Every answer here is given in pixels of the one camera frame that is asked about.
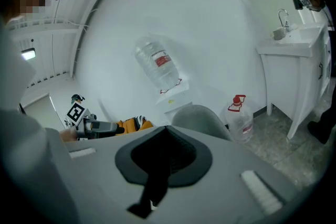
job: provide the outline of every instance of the ceiling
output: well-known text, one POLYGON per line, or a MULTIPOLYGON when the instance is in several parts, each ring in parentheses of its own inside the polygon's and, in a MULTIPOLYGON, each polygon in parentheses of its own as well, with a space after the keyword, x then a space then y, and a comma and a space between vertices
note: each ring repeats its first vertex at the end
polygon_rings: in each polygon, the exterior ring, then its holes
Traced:
POLYGON ((9 33, 19 50, 35 48, 29 60, 36 70, 28 87, 53 77, 74 75, 75 58, 84 26, 98 0, 50 0, 46 7, 8 24, 9 33))

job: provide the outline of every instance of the black pants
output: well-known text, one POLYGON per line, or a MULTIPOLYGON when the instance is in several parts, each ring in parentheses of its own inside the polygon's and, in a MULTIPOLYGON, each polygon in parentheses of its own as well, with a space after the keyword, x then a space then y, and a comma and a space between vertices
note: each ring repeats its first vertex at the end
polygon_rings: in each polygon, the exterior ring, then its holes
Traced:
POLYGON ((332 94, 331 107, 321 115, 319 125, 327 133, 330 133, 331 129, 336 125, 336 87, 332 94))

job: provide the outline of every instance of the orange cloth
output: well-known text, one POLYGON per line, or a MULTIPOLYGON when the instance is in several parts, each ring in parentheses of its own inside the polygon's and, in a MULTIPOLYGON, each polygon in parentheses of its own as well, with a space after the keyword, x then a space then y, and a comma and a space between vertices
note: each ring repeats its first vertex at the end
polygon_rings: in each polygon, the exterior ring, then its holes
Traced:
MULTIPOLYGON (((117 122, 117 124, 119 125, 119 127, 122 127, 125 129, 125 131, 122 134, 116 134, 116 135, 123 135, 123 134, 129 134, 129 133, 134 133, 137 132, 136 128, 135 128, 135 119, 129 119, 126 120, 125 122, 119 121, 117 122)), ((143 120, 143 124, 141 126, 141 128, 138 131, 147 129, 153 127, 153 124, 150 121, 146 121, 143 120)))

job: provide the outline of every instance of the bathroom vanity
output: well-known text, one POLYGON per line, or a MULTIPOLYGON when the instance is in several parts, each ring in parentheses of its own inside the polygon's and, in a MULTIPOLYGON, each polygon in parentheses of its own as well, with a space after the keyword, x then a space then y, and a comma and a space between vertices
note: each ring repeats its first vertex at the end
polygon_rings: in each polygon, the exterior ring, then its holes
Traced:
POLYGON ((257 51, 266 77, 267 114, 271 115, 274 104, 293 120, 287 135, 291 139, 330 82, 327 24, 301 25, 281 40, 265 40, 257 51))

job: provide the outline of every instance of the ceiling light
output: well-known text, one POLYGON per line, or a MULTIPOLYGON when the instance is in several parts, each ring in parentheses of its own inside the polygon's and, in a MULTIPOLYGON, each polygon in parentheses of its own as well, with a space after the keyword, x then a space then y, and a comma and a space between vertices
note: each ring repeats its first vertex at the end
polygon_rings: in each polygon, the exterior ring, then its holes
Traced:
POLYGON ((27 49, 27 50, 23 50, 22 52, 22 56, 23 58, 25 58, 26 60, 29 60, 31 58, 35 58, 35 49, 27 49))

